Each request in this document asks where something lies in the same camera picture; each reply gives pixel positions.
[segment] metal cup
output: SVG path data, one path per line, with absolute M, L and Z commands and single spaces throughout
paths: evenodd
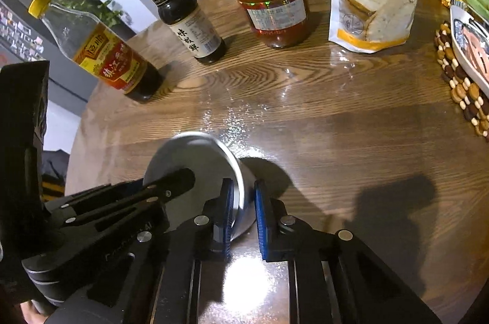
M 224 143 L 203 132 L 183 132 L 174 136 L 151 159 L 144 185 L 181 168 L 194 171 L 196 180 L 191 190 L 166 204 L 169 230 L 201 214 L 204 203 L 219 196 L 223 178 L 231 178 L 234 182 L 232 239 L 253 224 L 255 176 Z

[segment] wooden bead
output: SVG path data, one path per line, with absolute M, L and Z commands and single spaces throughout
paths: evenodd
M 461 100 L 461 98 L 455 92 L 454 88 L 452 90 L 450 90 L 450 95 L 453 99 L 453 102 L 455 102 L 456 104 L 463 102 L 463 100 Z
M 449 60 L 454 60 L 455 59 L 455 54 L 453 53 L 453 50 L 450 48 L 450 47 L 447 47 L 445 49 L 445 56 L 449 59 Z
M 475 129 L 475 133 L 478 136 L 482 137 L 484 135 L 484 130 L 482 129 L 482 127 L 481 127 L 480 124 L 478 124 L 477 126 L 475 126 L 474 129 Z
M 460 97 L 460 99 L 464 99 L 467 96 L 467 93 L 465 92 L 461 84 L 457 84 L 455 86 L 455 93 Z
M 469 86 L 469 95 L 473 100 L 479 98 L 479 86 L 476 83 L 472 83 Z
M 447 35 L 451 35 L 452 34 L 452 31 L 450 30 L 450 28 L 447 25 L 445 25 L 445 24 L 440 25 L 439 26 L 439 30 L 440 30 L 440 32 L 443 32 L 443 31 L 446 32 Z

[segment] photo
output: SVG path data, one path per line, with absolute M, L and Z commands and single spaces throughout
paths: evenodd
M 17 24 L 17 29 L 19 29 L 21 32 L 24 32 L 26 35 L 29 35 L 30 36 L 32 34 L 32 30 L 29 27 L 24 26 L 23 23 L 20 23 L 19 22 Z
M 22 28 L 22 31 L 23 31 L 23 32 L 24 32 L 26 35 L 29 35 L 29 36 L 32 34 L 32 30 L 31 30 L 30 28 L 28 28 L 27 26 L 24 26 L 24 27 Z

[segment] wooden table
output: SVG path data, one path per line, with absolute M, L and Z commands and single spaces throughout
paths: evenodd
M 458 322 L 489 275 L 489 157 L 440 77 L 432 40 L 448 12 L 439 0 L 419 0 L 407 44 L 361 55 L 328 42 L 331 0 L 310 3 L 314 33 L 273 50 L 256 40 L 235 0 L 201 0 L 229 47 L 209 67 L 161 22 L 133 38 L 165 67 L 165 87 L 140 105 L 97 86 L 67 191 L 139 178 L 165 139 L 209 132 L 248 158 L 289 213 L 316 229 L 356 232 L 444 323 Z M 237 253 L 256 258 L 240 264 L 260 281 L 256 245 Z M 285 266 L 260 270 L 263 300 L 237 310 L 209 304 L 202 321 L 234 312 L 241 319 L 233 322 L 288 322 Z

